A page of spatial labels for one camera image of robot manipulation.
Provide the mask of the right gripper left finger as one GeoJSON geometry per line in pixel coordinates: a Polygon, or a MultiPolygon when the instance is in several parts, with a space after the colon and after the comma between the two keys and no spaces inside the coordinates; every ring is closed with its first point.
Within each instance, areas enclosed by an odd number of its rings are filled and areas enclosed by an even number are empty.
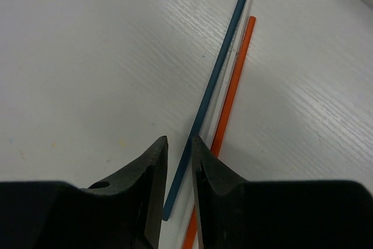
{"type": "Polygon", "coordinates": [[[168,141],[88,188],[62,181],[1,183],[2,248],[157,248],[168,141]]]}

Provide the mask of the blue straw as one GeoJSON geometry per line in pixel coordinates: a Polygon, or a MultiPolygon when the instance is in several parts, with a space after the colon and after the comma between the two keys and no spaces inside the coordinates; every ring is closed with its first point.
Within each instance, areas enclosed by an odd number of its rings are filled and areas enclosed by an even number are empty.
{"type": "Polygon", "coordinates": [[[234,12],[232,14],[226,34],[224,36],[224,40],[222,42],[220,51],[216,58],[215,65],[213,67],[211,76],[206,86],[206,90],[204,92],[202,101],[199,105],[198,111],[196,113],[196,117],[192,124],[192,128],[190,130],[190,133],[186,141],[183,153],[181,155],[177,170],[175,172],[175,176],[173,178],[170,190],[168,192],[166,202],[164,203],[164,208],[163,208],[163,220],[164,221],[168,221],[171,216],[171,212],[173,210],[175,200],[177,198],[178,192],[181,187],[181,183],[184,179],[184,175],[186,173],[186,170],[187,170],[190,158],[191,158],[192,137],[197,135],[201,130],[215,86],[217,84],[225,58],[227,56],[231,41],[233,39],[238,23],[241,19],[241,15],[242,15],[242,11],[244,10],[245,3],[246,3],[246,0],[237,0],[234,12]]]}

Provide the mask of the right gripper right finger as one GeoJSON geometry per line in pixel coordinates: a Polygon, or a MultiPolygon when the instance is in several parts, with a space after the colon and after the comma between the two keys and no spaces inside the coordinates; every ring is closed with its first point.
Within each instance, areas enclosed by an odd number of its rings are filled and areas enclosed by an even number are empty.
{"type": "Polygon", "coordinates": [[[350,180],[248,181],[192,140],[200,248],[371,248],[372,195],[350,180]]]}

